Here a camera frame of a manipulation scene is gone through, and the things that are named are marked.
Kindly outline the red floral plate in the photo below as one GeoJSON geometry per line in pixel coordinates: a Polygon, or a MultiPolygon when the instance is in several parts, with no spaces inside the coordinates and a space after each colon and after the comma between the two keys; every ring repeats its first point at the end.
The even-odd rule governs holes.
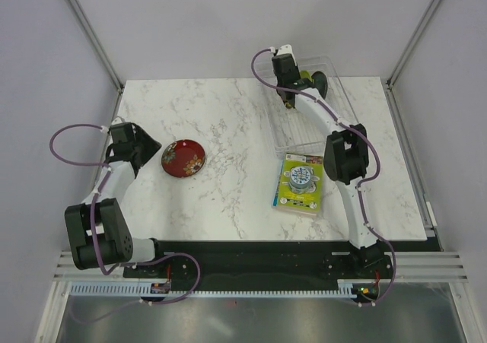
{"type": "Polygon", "coordinates": [[[170,176],[186,178],[197,174],[205,165],[206,152],[200,143],[180,139],[168,145],[161,156],[161,166],[170,176]]]}

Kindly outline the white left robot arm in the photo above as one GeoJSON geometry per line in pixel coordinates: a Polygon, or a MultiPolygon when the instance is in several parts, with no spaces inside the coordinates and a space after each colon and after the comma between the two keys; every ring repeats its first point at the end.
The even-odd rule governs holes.
{"type": "Polygon", "coordinates": [[[73,262],[80,270],[140,263],[149,276],[161,276],[166,257],[155,252],[153,239],[132,237],[120,207],[127,189],[161,144],[133,122],[112,125],[109,134],[112,143],[94,191],[65,210],[73,262]]]}

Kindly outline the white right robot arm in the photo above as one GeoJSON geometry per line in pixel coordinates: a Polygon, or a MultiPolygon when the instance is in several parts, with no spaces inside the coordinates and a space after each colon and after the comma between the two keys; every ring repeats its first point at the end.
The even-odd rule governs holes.
{"type": "Polygon", "coordinates": [[[376,179],[376,171],[368,175],[369,154],[377,156],[367,137],[366,128],[343,119],[327,102],[328,79],[321,71],[303,77],[294,55],[289,51],[272,51],[272,68],[277,80],[277,92],[284,105],[306,116],[326,137],[323,168],[336,183],[349,226],[350,272],[360,278],[368,276],[383,258],[378,233],[368,220],[365,198],[366,182],[376,179]]]}

